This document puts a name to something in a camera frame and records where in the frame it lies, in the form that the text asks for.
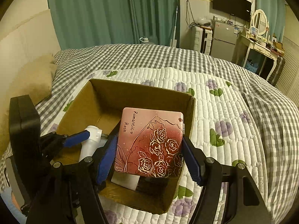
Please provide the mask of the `grey mini fridge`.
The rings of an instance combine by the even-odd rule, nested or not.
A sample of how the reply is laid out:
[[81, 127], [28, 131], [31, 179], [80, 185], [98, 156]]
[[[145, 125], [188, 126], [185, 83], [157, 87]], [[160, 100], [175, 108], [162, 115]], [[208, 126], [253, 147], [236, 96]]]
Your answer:
[[237, 42], [239, 28], [222, 22], [214, 22], [210, 56], [231, 61]]

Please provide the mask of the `grey checked blanket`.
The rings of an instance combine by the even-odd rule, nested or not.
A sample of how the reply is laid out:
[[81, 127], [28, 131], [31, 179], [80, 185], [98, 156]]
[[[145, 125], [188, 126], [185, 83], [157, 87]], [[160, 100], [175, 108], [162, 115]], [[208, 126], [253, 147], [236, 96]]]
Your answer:
[[282, 223], [298, 192], [298, 108], [254, 73], [192, 50], [159, 45], [104, 45], [67, 49], [55, 57], [52, 95], [37, 105], [41, 132], [55, 130], [88, 79], [112, 80], [121, 70], [173, 68], [228, 80], [241, 93], [258, 128], [266, 160], [264, 197], [272, 223]]

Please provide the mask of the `green curtain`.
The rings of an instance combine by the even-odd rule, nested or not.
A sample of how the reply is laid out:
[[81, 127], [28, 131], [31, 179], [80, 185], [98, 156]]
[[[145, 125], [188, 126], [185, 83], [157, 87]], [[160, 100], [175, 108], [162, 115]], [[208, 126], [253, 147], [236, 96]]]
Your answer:
[[48, 0], [61, 49], [149, 38], [169, 46], [178, 0]]

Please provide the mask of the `white plastic bottle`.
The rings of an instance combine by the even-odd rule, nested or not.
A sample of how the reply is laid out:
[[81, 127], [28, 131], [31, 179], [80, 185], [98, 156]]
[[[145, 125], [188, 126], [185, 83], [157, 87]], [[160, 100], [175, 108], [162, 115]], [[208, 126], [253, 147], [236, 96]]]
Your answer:
[[79, 161], [82, 161], [86, 157], [92, 157], [95, 151], [103, 146], [103, 144], [101, 144], [101, 129], [96, 126], [89, 125], [86, 127], [86, 130], [90, 133], [90, 136], [87, 140], [82, 142]]

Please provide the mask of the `black wall television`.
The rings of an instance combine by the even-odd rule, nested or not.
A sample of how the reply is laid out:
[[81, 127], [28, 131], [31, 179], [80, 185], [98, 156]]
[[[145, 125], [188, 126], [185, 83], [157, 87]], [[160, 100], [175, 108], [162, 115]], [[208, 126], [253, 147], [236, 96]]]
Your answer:
[[214, 10], [225, 12], [246, 22], [250, 21], [251, 2], [247, 0], [213, 0]]

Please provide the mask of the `green curtain right window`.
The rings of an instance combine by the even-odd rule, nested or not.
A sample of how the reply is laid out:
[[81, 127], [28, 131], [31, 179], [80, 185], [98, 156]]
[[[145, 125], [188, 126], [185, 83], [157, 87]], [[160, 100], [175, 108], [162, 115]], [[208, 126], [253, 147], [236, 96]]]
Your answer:
[[276, 35], [277, 41], [282, 42], [285, 27], [285, 0], [256, 0], [256, 9], [265, 12], [269, 21], [270, 37]]

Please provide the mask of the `beige pillow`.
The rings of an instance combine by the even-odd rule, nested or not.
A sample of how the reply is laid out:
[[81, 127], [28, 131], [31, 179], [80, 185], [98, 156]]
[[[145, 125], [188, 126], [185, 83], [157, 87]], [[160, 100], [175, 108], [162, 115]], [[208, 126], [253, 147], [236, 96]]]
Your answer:
[[9, 105], [13, 97], [29, 95], [36, 106], [49, 97], [57, 70], [52, 54], [45, 54], [25, 64], [9, 86], [1, 103], [1, 153], [9, 144]]

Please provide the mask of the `white dressing table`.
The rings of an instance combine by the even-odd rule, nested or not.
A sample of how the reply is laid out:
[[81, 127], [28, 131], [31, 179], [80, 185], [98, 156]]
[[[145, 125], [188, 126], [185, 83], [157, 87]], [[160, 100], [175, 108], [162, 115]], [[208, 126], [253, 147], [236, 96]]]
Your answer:
[[263, 71], [268, 71], [265, 80], [269, 81], [278, 64], [279, 55], [266, 46], [262, 46], [246, 36], [239, 34], [235, 44], [233, 63], [245, 68], [251, 51], [258, 53], [263, 58], [263, 63], [261, 64], [261, 68], [257, 70], [257, 73], [260, 76]]

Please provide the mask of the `oval white mirror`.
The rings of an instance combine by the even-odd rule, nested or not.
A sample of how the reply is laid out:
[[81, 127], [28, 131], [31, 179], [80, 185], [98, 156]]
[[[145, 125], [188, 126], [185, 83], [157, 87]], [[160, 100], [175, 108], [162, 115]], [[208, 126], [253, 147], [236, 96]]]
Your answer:
[[258, 29], [258, 35], [264, 35], [269, 30], [269, 21], [262, 9], [257, 9], [251, 17], [250, 25]]

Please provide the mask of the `brown cardboard box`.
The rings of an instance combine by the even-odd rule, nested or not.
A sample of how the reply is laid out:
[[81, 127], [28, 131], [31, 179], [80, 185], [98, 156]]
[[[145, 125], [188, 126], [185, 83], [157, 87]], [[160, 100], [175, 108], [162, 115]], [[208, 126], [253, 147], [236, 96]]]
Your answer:
[[[195, 104], [196, 99], [188, 93], [142, 84], [90, 79], [64, 112], [56, 132], [70, 136], [93, 125], [109, 134], [120, 122], [124, 108], [136, 109], [123, 127], [125, 133], [128, 133], [131, 124], [137, 123], [139, 109], [181, 112], [183, 116], [175, 121], [162, 116], [152, 117], [147, 121], [148, 126], [141, 128], [143, 133], [138, 133], [128, 147], [117, 148], [114, 166], [120, 169], [129, 168], [133, 166], [133, 162], [126, 160], [126, 156], [135, 156], [137, 152], [146, 150], [144, 140], [149, 137], [150, 131], [157, 127], [168, 127], [165, 134], [167, 138], [172, 138], [173, 127], [184, 123], [184, 133], [190, 136]], [[153, 178], [145, 187], [136, 191], [112, 183], [111, 179], [111, 176], [107, 178], [106, 187], [99, 192], [100, 196], [137, 210], [163, 214], [172, 204], [180, 177], [163, 178], [161, 181]]]

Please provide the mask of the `black cylindrical tube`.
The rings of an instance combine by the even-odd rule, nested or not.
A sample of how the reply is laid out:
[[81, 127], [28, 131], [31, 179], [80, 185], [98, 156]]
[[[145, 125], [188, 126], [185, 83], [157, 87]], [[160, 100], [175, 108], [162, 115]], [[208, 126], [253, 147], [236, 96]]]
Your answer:
[[113, 138], [119, 134], [120, 122], [113, 128], [113, 130], [109, 134], [102, 133], [101, 139], [108, 140], [109, 138]]

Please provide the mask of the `red rose tin case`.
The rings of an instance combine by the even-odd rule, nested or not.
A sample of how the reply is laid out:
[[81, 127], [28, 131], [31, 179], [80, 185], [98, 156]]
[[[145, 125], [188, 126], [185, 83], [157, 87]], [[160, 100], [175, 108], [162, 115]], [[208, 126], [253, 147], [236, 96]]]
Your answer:
[[149, 178], [177, 178], [182, 168], [182, 112], [123, 109], [114, 169]]

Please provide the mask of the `white sliding wardrobe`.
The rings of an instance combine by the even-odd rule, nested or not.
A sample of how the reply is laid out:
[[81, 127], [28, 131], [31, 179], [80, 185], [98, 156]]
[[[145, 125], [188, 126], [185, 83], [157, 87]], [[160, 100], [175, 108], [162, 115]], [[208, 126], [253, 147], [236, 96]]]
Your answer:
[[285, 65], [277, 81], [276, 88], [298, 106], [298, 19], [289, 5], [285, 6], [285, 27], [283, 47]]

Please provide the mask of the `floral quilted bedspread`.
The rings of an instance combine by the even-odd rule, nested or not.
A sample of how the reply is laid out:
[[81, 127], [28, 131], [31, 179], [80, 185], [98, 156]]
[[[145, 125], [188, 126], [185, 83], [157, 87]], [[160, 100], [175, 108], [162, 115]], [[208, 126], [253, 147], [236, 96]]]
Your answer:
[[[173, 68], [126, 69], [112, 80], [188, 91], [196, 100], [191, 140], [194, 145], [231, 166], [244, 164], [265, 197], [266, 160], [261, 137], [241, 93], [228, 80]], [[188, 223], [201, 188], [183, 173], [170, 210], [162, 215], [132, 209], [112, 201], [104, 203], [113, 223]]]

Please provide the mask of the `white suitcase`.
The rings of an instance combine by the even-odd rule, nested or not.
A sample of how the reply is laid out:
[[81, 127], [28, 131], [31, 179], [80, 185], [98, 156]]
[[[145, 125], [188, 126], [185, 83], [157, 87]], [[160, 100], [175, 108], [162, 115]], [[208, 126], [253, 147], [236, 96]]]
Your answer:
[[212, 34], [213, 32], [210, 27], [193, 27], [191, 49], [205, 55], [210, 55]]

